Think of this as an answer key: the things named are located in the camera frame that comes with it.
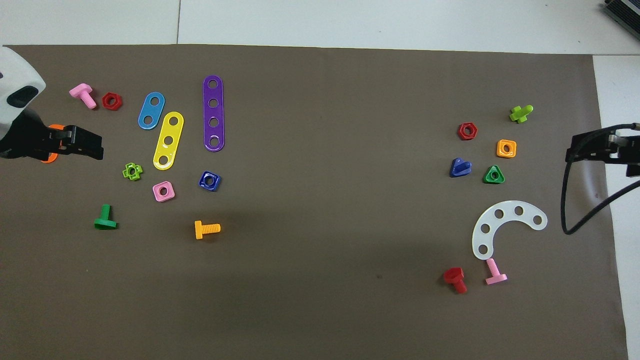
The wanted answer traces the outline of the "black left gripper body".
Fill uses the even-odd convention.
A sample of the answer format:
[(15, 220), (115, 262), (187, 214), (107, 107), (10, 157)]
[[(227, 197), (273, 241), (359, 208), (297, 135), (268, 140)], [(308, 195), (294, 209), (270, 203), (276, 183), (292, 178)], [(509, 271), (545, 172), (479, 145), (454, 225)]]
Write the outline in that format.
[(67, 125), (62, 129), (45, 126), (35, 111), (26, 108), (14, 119), (2, 137), (0, 156), (6, 159), (30, 157), (46, 161), (50, 154), (68, 155), (71, 151), (64, 147), (75, 130), (75, 125)]

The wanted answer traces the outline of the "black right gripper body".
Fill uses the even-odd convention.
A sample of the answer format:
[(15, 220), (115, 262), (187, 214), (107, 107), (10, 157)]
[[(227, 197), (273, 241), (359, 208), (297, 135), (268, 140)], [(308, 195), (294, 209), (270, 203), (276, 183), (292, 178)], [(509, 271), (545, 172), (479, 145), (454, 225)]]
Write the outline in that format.
[(574, 161), (638, 165), (640, 137), (622, 136), (617, 131), (590, 131), (574, 135)]

